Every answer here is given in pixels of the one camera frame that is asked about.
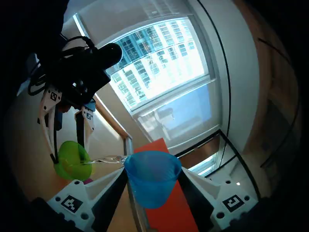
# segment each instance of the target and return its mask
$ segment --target black cable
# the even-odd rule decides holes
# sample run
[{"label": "black cable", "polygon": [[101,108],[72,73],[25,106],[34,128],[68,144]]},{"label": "black cable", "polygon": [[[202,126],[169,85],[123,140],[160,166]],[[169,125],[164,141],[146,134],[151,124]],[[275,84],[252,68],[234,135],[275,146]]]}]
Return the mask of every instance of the black cable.
[{"label": "black cable", "polygon": [[293,68],[291,61],[275,46],[273,46],[271,43],[267,42],[264,39],[258,38],[258,41],[268,45],[269,47],[271,47],[272,49],[274,49],[280,56],[282,56],[283,59],[286,60],[286,62]]},{"label": "black cable", "polygon": [[225,148],[226,148],[226,142],[225,142],[225,145],[224,145],[224,148],[223,148],[223,153],[222,153],[222,157],[221,157],[221,161],[220,161],[219,167],[221,166],[221,163],[222,163],[222,160],[223,160]]},{"label": "black cable", "polygon": [[[75,37],[73,37],[71,39],[68,39],[66,41],[66,44],[68,44],[69,42],[71,42],[73,40],[76,40],[76,39],[82,39],[87,44],[87,46],[77,47],[77,48],[86,48],[86,47],[89,47],[90,49],[94,49],[95,48],[94,43],[91,41],[91,39],[89,39],[86,36],[75,36]],[[63,52],[65,54],[65,52],[69,52],[70,50],[74,50],[74,48],[67,49],[67,50],[65,50]],[[40,92],[42,92],[46,88],[45,86],[42,86],[41,88],[39,88],[36,91],[33,91],[33,92],[31,91],[31,87],[32,86],[34,86],[34,85],[35,86],[39,86],[39,85],[42,85],[42,84],[44,84],[46,82],[46,77],[45,77],[45,79],[41,79],[41,77],[43,77],[43,76],[41,76],[41,77],[39,77],[37,79],[33,79],[32,73],[34,72],[35,68],[39,65],[39,63],[40,63],[40,61],[38,63],[36,63],[36,65],[32,68],[32,70],[30,72],[30,83],[28,85],[28,94],[30,96],[35,96],[35,95],[39,94]]]},{"label": "black cable", "polygon": [[[203,8],[203,10],[205,11],[205,13],[207,14],[216,34],[217,34],[217,37],[219,39],[219,43],[220,43],[220,47],[222,49],[222,52],[223,52],[223,57],[224,57],[224,61],[225,61],[225,66],[226,66],[226,73],[227,73],[227,76],[228,76],[228,86],[229,86],[229,118],[228,118],[228,128],[226,130],[226,136],[229,136],[229,126],[230,126],[230,122],[231,122],[231,80],[230,80],[230,76],[229,76],[229,67],[228,67],[228,60],[226,58],[226,54],[225,54],[225,50],[223,48],[223,43],[221,41],[221,37],[219,35],[219,32],[215,26],[215,23],[213,22],[212,18],[210,17],[210,14],[208,13],[208,11],[206,10],[206,8],[204,7],[204,5],[200,2],[200,0],[197,0],[198,3],[200,4],[200,6]],[[222,154],[222,157],[221,157],[221,161],[220,161],[220,164],[222,162],[222,159],[223,159],[223,156],[224,156],[224,151],[225,151],[225,147],[226,147],[226,143],[224,145],[224,150],[223,150],[223,154]]]},{"label": "black cable", "polygon": [[[294,69],[292,63],[290,62],[290,60],[289,60],[278,48],[274,47],[272,44],[270,44],[269,42],[267,42],[267,41],[265,41],[265,40],[263,40],[263,39],[261,39],[261,38],[258,38],[258,40],[259,40],[260,42],[266,44],[266,45],[269,46],[270,48],[274,49],[282,58],[284,58],[284,60],[290,65],[290,67],[291,67],[292,69]],[[271,160],[271,159],[276,155],[276,153],[280,150],[280,148],[283,146],[283,144],[285,143],[285,141],[288,139],[288,137],[289,137],[290,133],[292,132],[293,127],[294,127],[294,125],[295,125],[295,122],[296,122],[296,119],[297,119],[297,116],[298,116],[298,112],[299,112],[299,107],[300,107],[300,105],[301,105],[301,98],[300,98],[300,90],[299,90],[299,88],[298,88],[297,106],[296,106],[296,109],[295,109],[295,114],[294,114],[293,121],[292,121],[292,123],[291,123],[291,125],[290,125],[290,127],[289,127],[289,129],[288,129],[288,132],[287,132],[287,134],[285,135],[285,137],[283,138],[282,142],[281,142],[281,143],[279,144],[279,146],[277,147],[277,149],[276,149],[274,152],[272,152],[272,153],[270,154],[270,156],[260,165],[260,167],[264,167],[265,164],[267,164],[268,161]]]},{"label": "black cable", "polygon": [[58,159],[58,150],[57,150],[57,114],[58,114],[58,105],[55,106],[55,116],[54,116],[54,150],[55,150],[55,160],[54,163],[59,163]]},{"label": "black cable", "polygon": [[89,38],[86,37],[86,36],[75,36],[75,37],[73,37],[73,38],[71,38],[71,39],[68,39],[68,40],[66,41],[66,43],[69,43],[69,42],[71,42],[71,41],[73,41],[73,40],[76,40],[76,39],[82,39],[83,41],[86,42],[86,44],[87,44],[87,45],[89,46],[89,48],[91,48],[91,49],[95,48],[94,43],[91,41],[91,39],[89,39]]}]

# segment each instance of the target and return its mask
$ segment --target red board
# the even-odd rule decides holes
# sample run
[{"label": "red board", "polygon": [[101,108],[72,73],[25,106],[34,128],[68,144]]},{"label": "red board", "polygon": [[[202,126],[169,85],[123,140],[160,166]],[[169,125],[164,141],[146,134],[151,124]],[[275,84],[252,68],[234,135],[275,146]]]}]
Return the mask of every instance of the red board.
[{"label": "red board", "polygon": [[[167,146],[162,138],[135,149],[134,153],[143,151],[161,151],[168,153]],[[198,232],[189,205],[178,181],[162,207],[145,210],[150,227],[158,230],[158,232]]]}]

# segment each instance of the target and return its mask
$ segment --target window frame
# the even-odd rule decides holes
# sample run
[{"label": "window frame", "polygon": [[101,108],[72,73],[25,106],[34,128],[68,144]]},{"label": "window frame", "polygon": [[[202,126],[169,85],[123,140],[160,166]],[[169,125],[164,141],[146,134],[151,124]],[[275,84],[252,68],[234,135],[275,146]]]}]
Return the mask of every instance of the window frame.
[{"label": "window frame", "polygon": [[[181,94],[181,91],[187,91],[188,89],[191,89],[192,87],[197,87],[196,83],[199,83],[199,86],[200,86],[200,85],[208,83],[209,81],[214,79],[214,76],[210,75],[210,72],[209,72],[209,70],[210,70],[209,65],[211,64],[211,62],[209,63],[208,60],[206,61],[205,53],[209,53],[209,51],[205,50],[205,47],[207,47],[204,44],[205,43],[205,39],[203,38],[203,35],[200,32],[200,28],[199,28],[198,24],[196,23],[193,15],[183,15],[183,16],[179,16],[179,17],[168,16],[168,17],[160,17],[160,18],[152,19],[152,20],[149,20],[149,21],[152,21],[151,23],[147,23],[149,21],[143,22],[143,26],[138,26],[139,24],[136,24],[135,26],[133,26],[134,29],[131,29],[132,27],[126,28],[126,33],[123,33],[123,34],[118,35],[118,36],[114,35],[114,38],[109,40],[108,42],[106,40],[104,40],[104,41],[106,41],[107,43],[112,43],[112,42],[115,42],[115,41],[117,41],[117,40],[119,40],[119,39],[121,39],[123,37],[126,37],[126,36],[128,36],[130,34],[136,33],[139,30],[146,29],[146,28],[151,27],[153,25],[158,25],[158,24],[165,23],[166,25],[162,26],[162,27],[166,27],[167,24],[170,21],[174,21],[174,20],[189,20],[190,21],[190,23],[187,25],[188,30],[189,30],[189,32],[191,34],[192,41],[194,41],[194,45],[196,46],[196,49],[198,50],[198,53],[200,55],[203,67],[204,68],[205,67],[208,68],[208,73],[204,74],[204,75],[201,75],[201,76],[198,76],[198,77],[195,77],[192,80],[186,81],[186,82],[184,82],[184,83],[182,83],[182,84],[180,84],[178,86],[175,86],[175,87],[173,87],[173,88],[171,88],[171,89],[169,89],[167,91],[164,91],[161,94],[158,94],[157,96],[155,96],[155,97],[153,97],[151,99],[147,99],[147,100],[144,100],[143,102],[139,102],[139,103],[137,103],[136,105],[134,105],[131,108],[130,108],[130,106],[127,105],[127,103],[125,102],[124,99],[120,99],[121,102],[123,103],[124,107],[127,109],[127,111],[131,114],[131,116],[134,119],[137,119],[136,116],[140,112],[144,111],[144,109],[153,107],[153,104],[156,104],[157,102],[161,102],[161,100],[164,99],[164,98],[171,98],[172,96],[174,96],[174,94],[172,92],[175,92],[177,94]],[[186,34],[184,34],[185,31],[181,30],[181,32],[182,32],[182,36],[186,36]],[[165,49],[167,50],[170,47],[174,47],[177,43],[175,43],[174,40],[173,40],[173,44],[168,44],[168,47],[166,47]],[[186,52],[190,51],[190,49],[189,49],[189,47],[187,45],[185,45],[185,47],[186,47]],[[175,55],[178,56],[178,58],[186,57],[186,56],[182,56],[180,52],[178,53],[176,51],[176,49],[178,49],[178,46],[176,46],[174,48]]]}]

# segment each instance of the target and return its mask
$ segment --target building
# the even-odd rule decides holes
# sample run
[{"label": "building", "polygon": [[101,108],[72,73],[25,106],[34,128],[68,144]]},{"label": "building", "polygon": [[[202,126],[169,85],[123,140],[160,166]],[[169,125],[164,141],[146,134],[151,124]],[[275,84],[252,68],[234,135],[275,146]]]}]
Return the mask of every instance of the building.
[{"label": "building", "polygon": [[107,70],[128,108],[204,74],[188,19],[159,22],[115,41],[121,61]]}]

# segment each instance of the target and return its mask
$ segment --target white wall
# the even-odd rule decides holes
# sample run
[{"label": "white wall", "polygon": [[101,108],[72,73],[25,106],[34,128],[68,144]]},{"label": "white wall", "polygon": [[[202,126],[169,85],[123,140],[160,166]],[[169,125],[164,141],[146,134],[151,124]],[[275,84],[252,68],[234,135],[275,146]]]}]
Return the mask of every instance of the white wall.
[{"label": "white wall", "polygon": [[[37,124],[41,97],[42,94],[31,97],[24,90],[5,116],[4,149],[10,155],[10,164],[17,182],[29,200],[38,196],[49,200],[69,183],[55,173],[41,126]],[[76,111],[71,109],[63,115],[63,128],[57,133],[58,148],[65,141],[77,141],[74,120]],[[95,159],[106,155],[123,155],[123,140],[98,114],[95,114],[94,125],[90,157]],[[97,165],[91,178],[104,176],[117,168],[118,165]]]},{"label": "white wall", "polygon": [[[214,69],[221,82],[222,131],[229,115],[228,76],[223,52],[207,14],[197,1],[188,0],[210,47]],[[231,81],[231,121],[228,137],[238,151],[248,140],[259,96],[259,64],[251,32],[242,14],[230,0],[201,0],[220,35]]]}]

